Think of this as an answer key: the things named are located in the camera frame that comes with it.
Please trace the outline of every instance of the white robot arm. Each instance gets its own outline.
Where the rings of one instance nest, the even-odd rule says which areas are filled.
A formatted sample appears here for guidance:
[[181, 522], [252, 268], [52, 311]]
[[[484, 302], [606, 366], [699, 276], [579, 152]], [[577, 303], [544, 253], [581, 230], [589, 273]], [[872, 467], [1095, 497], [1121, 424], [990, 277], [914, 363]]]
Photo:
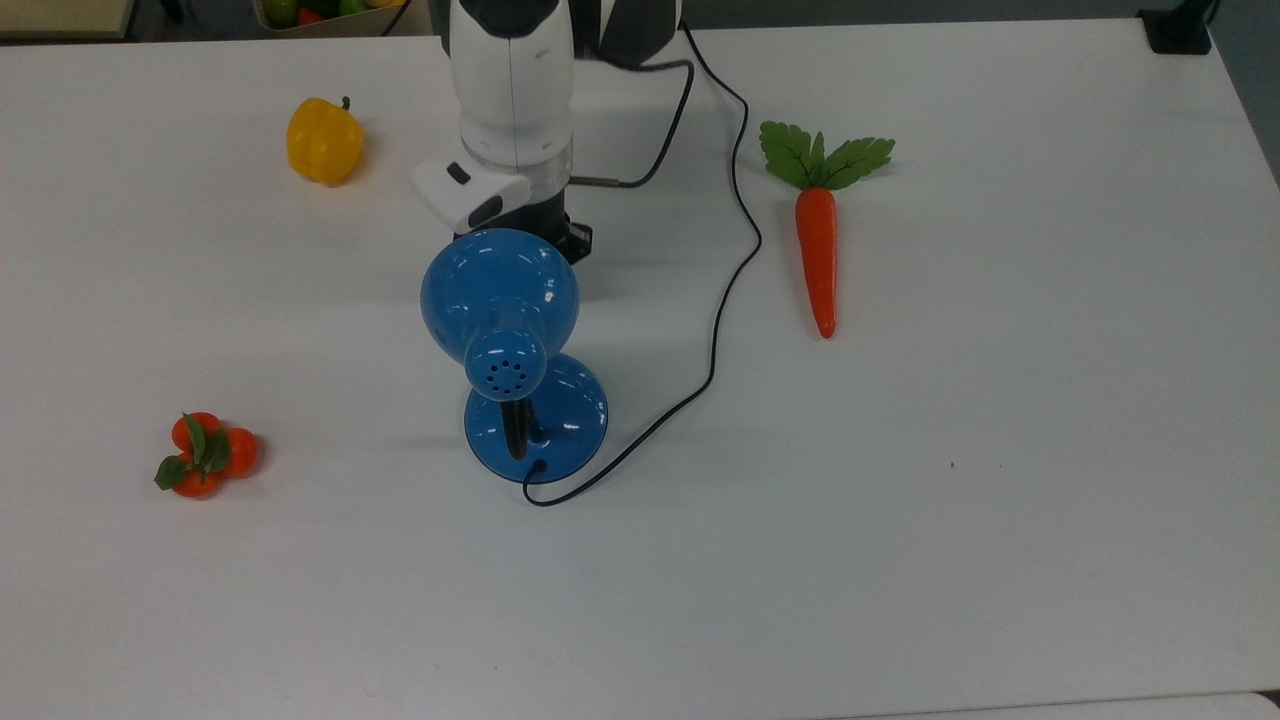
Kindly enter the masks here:
[[431, 1], [462, 113], [447, 160], [421, 164], [413, 186], [458, 236], [513, 227], [577, 260], [590, 229], [564, 215], [575, 55], [643, 63], [675, 35], [681, 0]]

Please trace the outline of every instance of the white table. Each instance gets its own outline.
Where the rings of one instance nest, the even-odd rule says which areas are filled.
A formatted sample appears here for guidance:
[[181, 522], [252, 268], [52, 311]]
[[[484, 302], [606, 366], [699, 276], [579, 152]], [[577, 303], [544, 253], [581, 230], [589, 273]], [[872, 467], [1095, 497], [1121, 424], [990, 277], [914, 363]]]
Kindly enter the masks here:
[[[448, 236], [407, 178], [457, 111], [436, 40], [0, 49], [0, 716], [1280, 687], [1280, 192], [1217, 54], [1152, 55], [1137, 20], [699, 37], [753, 127], [892, 136], [895, 161], [840, 196], [822, 342], [792, 191], [746, 145], [767, 243], [716, 386], [550, 511], [474, 460], [419, 316]], [[639, 176], [680, 78], [579, 79], [577, 170]], [[310, 95], [369, 129], [340, 188], [284, 161]], [[736, 122], [700, 82], [653, 183], [571, 196], [593, 466], [704, 372], [750, 245]], [[182, 410], [261, 433], [265, 466], [159, 492]]]

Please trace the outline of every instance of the carrot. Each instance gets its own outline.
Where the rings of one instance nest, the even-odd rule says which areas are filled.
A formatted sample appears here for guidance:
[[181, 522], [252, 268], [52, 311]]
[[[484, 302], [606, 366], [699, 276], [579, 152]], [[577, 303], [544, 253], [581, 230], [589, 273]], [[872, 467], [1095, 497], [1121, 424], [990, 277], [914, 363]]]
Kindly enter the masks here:
[[810, 187], [796, 199], [796, 234], [813, 319], [829, 340], [836, 334], [836, 196], [829, 190]]
[[804, 264], [809, 306], [824, 338], [836, 333], [836, 197], [832, 190], [854, 184], [890, 161], [895, 142], [879, 137], [850, 140], [826, 154], [822, 133], [809, 137], [796, 126], [760, 124], [764, 169], [800, 188], [796, 236]]

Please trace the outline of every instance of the yellow bell pepper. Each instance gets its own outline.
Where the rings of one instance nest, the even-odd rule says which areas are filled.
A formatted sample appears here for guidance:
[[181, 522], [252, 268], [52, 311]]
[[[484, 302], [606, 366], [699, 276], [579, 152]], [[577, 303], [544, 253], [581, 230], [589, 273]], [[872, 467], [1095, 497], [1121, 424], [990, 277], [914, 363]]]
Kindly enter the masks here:
[[311, 97], [294, 110], [284, 141], [289, 167], [300, 176], [338, 184], [356, 168], [365, 147], [365, 128], [347, 111], [349, 108], [349, 97], [342, 99], [342, 108]]

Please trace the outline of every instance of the power cord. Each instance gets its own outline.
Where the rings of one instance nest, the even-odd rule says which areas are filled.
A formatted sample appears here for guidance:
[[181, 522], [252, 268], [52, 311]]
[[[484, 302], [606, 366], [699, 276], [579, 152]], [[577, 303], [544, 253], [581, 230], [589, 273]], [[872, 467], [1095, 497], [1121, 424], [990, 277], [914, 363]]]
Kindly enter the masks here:
[[662, 167], [662, 161], [667, 158], [667, 150], [671, 149], [671, 141], [676, 137], [676, 128], [680, 127], [680, 118], [685, 114], [685, 104], [689, 102], [689, 94], [694, 88], [694, 64], [689, 60], [672, 60], [671, 63], [659, 63], [657, 65], [623, 65], [620, 63], [613, 63], [608, 59], [600, 58], [605, 63], [623, 70], [631, 70], [634, 73], [657, 73], [662, 70], [671, 70], [675, 68], [685, 68], [687, 74], [685, 76], [685, 91], [680, 94], [680, 102], [676, 104], [676, 113], [671, 118], [671, 127], [667, 128], [667, 138], [662, 141], [662, 150], [658, 151], [658, 158], [653, 161], [653, 167], [649, 172], [644, 174], [643, 178], [637, 181], [620, 181], [614, 178], [594, 178], [573, 176], [568, 178], [570, 184], [585, 184], [591, 187], [618, 187], [625, 190], [631, 190], [640, 187], [641, 184], [653, 179], [653, 176], [658, 174], [658, 168]]
[[[724, 292], [721, 293], [719, 305], [716, 309], [716, 322], [712, 325], [712, 351], [710, 351], [710, 360], [709, 360], [708, 368], [707, 368], [707, 379], [703, 380], [703, 384], [699, 386], [698, 389], [695, 389], [694, 392], [691, 392], [684, 400], [681, 400], [680, 402], [677, 402], [673, 406], [671, 406], [669, 410], [667, 410], [666, 413], [663, 413], [660, 418], [658, 418], [657, 420], [654, 420], [653, 424], [650, 424], [643, 433], [640, 433], [639, 437], [636, 437], [636, 439], [631, 441], [631, 443], [628, 446], [626, 446], [622, 450], [622, 452], [620, 452], [617, 455], [617, 457], [614, 457], [613, 460], [611, 460], [608, 465], [605, 465], [598, 473], [595, 473], [594, 475], [591, 475], [590, 478], [588, 478], [586, 480], [584, 480], [576, 488], [568, 491], [567, 493], [564, 493], [564, 495], [562, 495], [559, 497], [554, 497], [554, 498], [550, 498], [550, 500], [538, 500], [538, 498], [535, 498], [535, 497], [532, 497], [532, 496], [529, 495], [529, 486], [530, 486], [530, 483], [534, 480], [534, 478], [536, 478], [539, 475], [539, 473], [543, 473], [543, 471], [547, 470], [547, 462], [543, 461], [543, 460], [536, 460], [534, 462], [532, 468], [530, 468], [529, 474], [525, 475], [525, 480], [522, 483], [522, 489], [524, 489], [524, 493], [525, 493], [525, 500], [527, 500], [532, 505], [536, 505], [538, 507], [552, 507], [554, 505], [559, 505], [562, 502], [567, 502], [567, 501], [570, 501], [570, 500], [572, 500], [572, 498], [582, 495], [588, 489], [590, 489], [595, 483], [600, 482], [602, 479], [604, 479], [605, 475], [608, 475], [611, 471], [613, 471], [614, 468], [617, 468], [618, 465], [621, 465], [623, 460], [626, 460], [632, 452], [635, 452], [635, 450], [637, 447], [640, 447], [640, 445], [643, 445], [646, 439], [649, 439], [649, 436], [652, 436], [653, 433], [655, 433], [658, 430], [658, 428], [660, 428], [662, 425], [664, 425], [667, 423], [667, 420], [669, 420], [677, 413], [680, 413], [681, 410], [684, 410], [685, 406], [687, 406], [690, 402], [692, 402], [694, 400], [698, 400], [698, 397], [701, 396], [703, 392], [705, 392], [708, 387], [710, 387], [712, 380], [716, 379], [716, 361], [717, 361], [718, 351], [719, 351], [721, 320], [724, 316], [724, 306], [728, 304], [728, 295], [733, 290], [733, 286], [737, 283], [739, 275], [742, 274], [742, 270], [746, 269], [748, 264], [750, 264], [751, 260], [755, 259], [755, 255], [760, 251], [760, 247], [764, 245], [764, 236], [760, 233], [760, 225], [758, 225], [755, 223], [755, 218], [753, 218], [751, 217], [751, 211], [748, 210], [746, 201], [742, 200], [742, 191], [741, 191], [741, 188], [739, 188], [739, 184], [737, 184], [737, 154], [739, 154], [739, 149], [742, 146], [742, 138], [746, 136], [748, 124], [750, 123], [751, 106], [746, 102], [746, 100], [742, 99], [741, 95], [739, 95], [737, 92], [735, 92], [732, 87], [730, 87], [728, 85], [726, 85], [724, 81], [722, 81], [719, 78], [719, 76], [717, 76], [710, 69], [710, 67], [708, 67], [707, 59], [703, 58], [701, 51], [698, 49], [698, 42], [694, 41], [694, 35], [689, 31], [689, 26], [685, 24], [684, 20], [681, 20], [681, 23], [680, 23], [680, 29], [681, 29], [681, 32], [685, 33], [685, 37], [689, 38], [689, 47], [692, 49], [694, 56], [698, 58], [698, 63], [703, 67], [703, 70], [707, 73], [707, 76], [709, 78], [712, 78], [712, 81], [714, 81], [716, 85], [718, 85], [726, 92], [728, 92], [730, 95], [732, 95], [733, 99], [736, 99], [739, 102], [742, 104], [742, 126], [737, 131], [737, 138], [733, 141], [733, 150], [732, 150], [732, 152], [730, 152], [728, 173], [730, 173], [730, 186], [733, 190], [733, 199], [737, 201], [737, 206], [742, 211], [742, 215], [746, 218], [746, 222], [751, 225], [751, 232], [755, 233], [755, 245], [751, 247], [751, 251], [746, 255], [746, 258], [744, 258], [742, 261], [737, 264], [737, 268], [733, 270], [733, 274], [730, 275], [728, 283], [724, 286]], [[689, 90], [686, 87], [685, 99], [687, 99], [687, 96], [689, 96]], [[684, 110], [684, 100], [685, 99], [681, 100], [681, 105], [680, 105], [680, 110], [681, 111]], [[677, 122], [680, 119], [680, 113], [678, 111], [676, 114], [676, 119], [677, 119]], [[667, 146], [671, 143], [671, 136], [672, 135], [675, 135], [675, 128], [671, 131], [671, 133], [668, 133], [667, 143], [663, 145], [663, 154], [666, 154]], [[645, 178], [643, 178], [643, 181], [648, 182], [648, 178], [652, 177], [654, 172], [657, 172], [657, 165], [654, 167], [653, 170], [650, 170], [650, 173]]]
[[398, 23], [399, 19], [404, 17], [404, 10], [408, 10], [408, 4], [412, 1], [413, 0], [404, 0], [403, 3], [401, 3], [401, 9], [396, 13], [396, 17], [392, 18], [392, 22], [387, 23], [387, 28], [383, 29], [383, 33], [379, 37], [387, 37], [388, 35], [392, 33], [393, 29], [396, 29], [396, 23]]

